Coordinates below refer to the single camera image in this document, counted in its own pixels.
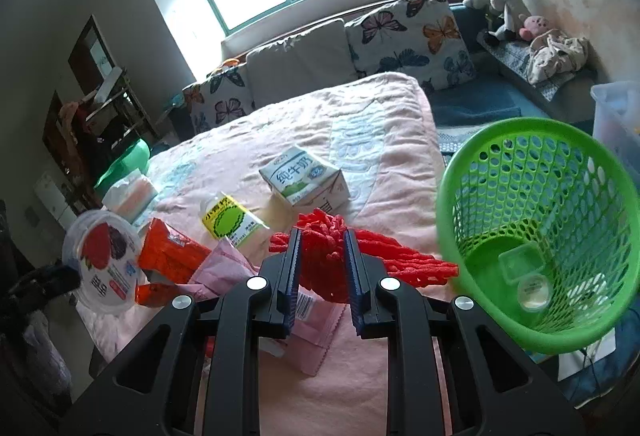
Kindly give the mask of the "tissue pack pink white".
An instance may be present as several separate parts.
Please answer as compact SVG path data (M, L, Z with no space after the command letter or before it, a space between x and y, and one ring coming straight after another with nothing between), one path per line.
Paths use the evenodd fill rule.
M134 222L157 196L153 182L139 169L116 181L107 190L102 203L112 213Z

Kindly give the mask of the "pink blanket table cover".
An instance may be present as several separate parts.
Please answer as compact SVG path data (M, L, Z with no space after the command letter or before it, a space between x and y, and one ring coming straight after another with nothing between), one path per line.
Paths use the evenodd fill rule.
M300 148L341 170L341 205L295 207L271 188L267 166ZM270 104L152 157L157 196L136 220L160 219L214 246L205 201L231 196L270 233L321 233L319 258L347 229L391 237L437 256L435 201L444 163L430 102L405 74L372 75ZM330 337L314 374L302 352L259 357L260 430L265 435L382 435L386 431L387 345L358 338L345 305L332 309Z

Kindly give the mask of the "orange snack bag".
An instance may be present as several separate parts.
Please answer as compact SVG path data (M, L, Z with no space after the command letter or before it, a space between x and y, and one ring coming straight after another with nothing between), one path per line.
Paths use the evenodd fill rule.
M140 306L163 307L180 294L212 250L158 218L151 220L138 257L141 270L155 271L168 283L138 284L134 300Z

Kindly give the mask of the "cow plush toy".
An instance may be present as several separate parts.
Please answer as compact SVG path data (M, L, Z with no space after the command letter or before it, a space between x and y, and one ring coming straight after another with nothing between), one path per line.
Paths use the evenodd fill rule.
M503 23L495 32L488 30L484 36L486 44L490 47L497 47L501 41L518 39L518 32L530 15L523 0L489 0L489 10L503 19Z

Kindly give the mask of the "green plastic mesh basket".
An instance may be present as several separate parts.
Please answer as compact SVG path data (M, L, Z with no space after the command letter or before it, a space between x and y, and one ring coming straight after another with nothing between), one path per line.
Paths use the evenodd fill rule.
M491 124L454 154L439 183L442 257L456 289L520 346L554 355L608 333L639 289L639 196L623 165L571 125L520 117ZM522 306L499 257L535 248L542 308Z

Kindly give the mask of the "clear square plastic container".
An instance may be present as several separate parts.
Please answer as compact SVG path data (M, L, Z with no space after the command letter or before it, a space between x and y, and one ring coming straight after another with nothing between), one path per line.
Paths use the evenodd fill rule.
M516 284L529 274L544 269L544 256L535 242L528 242L498 256L499 267L506 284Z

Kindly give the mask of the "plain grey cushion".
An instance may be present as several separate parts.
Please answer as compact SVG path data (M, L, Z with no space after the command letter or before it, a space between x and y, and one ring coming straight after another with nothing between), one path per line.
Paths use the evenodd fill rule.
M246 73L257 108L358 78L341 18L255 48Z

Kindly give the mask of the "butterfly cushion right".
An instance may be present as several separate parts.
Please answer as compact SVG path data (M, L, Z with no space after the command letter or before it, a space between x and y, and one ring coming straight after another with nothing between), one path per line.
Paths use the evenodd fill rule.
M396 0L347 22L345 32L361 77L404 73L427 93L476 77L448 0Z

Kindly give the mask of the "pink snack bag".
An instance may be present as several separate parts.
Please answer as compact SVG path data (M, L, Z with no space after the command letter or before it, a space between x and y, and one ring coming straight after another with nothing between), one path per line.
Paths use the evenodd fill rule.
M272 255L255 272L245 257L224 239L181 289L203 301L224 296L233 286L250 279L266 279L276 321L284 335L269 338L260 347L300 372L314 376L326 359L345 306L321 298L303 283L310 248L310 237L302 230L278 235Z

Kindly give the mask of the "butterfly cushion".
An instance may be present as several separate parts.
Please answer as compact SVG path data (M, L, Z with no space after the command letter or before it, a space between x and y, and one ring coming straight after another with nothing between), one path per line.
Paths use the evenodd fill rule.
M396 0L347 22L345 32L361 77L404 73L427 93L476 77L448 0Z
M226 67L182 90L194 133L217 128L255 110L246 65Z

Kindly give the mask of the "white milk carton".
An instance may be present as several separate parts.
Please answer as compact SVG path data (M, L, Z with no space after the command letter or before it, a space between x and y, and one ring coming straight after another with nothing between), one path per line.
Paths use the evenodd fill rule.
M273 194L304 214L316 208L333 213L349 200L341 168L293 145L259 169Z

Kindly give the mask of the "lime drink bottle yellow label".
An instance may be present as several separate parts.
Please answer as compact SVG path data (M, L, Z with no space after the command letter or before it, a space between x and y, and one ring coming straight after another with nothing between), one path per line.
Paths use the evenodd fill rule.
M246 258L260 252L269 240L271 230L265 222L224 192L206 196L200 204L200 215L215 240L225 237Z

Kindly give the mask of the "clear plastic storage bin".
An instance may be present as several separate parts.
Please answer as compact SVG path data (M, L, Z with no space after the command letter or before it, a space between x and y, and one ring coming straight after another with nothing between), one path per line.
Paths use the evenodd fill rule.
M593 136L629 169L639 171L639 83L595 84Z

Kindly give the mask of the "pink pig plush toy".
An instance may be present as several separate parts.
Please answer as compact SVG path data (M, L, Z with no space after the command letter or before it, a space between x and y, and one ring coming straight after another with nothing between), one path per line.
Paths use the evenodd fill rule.
M532 42L551 28L548 18L540 15L525 16L521 14L520 19L522 20L522 26L518 30L518 36L526 42Z

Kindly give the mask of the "butterfly cushion left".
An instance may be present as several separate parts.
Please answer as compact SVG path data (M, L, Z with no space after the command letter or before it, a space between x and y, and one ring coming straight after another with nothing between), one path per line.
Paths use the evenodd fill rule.
M182 90L194 133L217 128L255 110L246 65L226 67Z

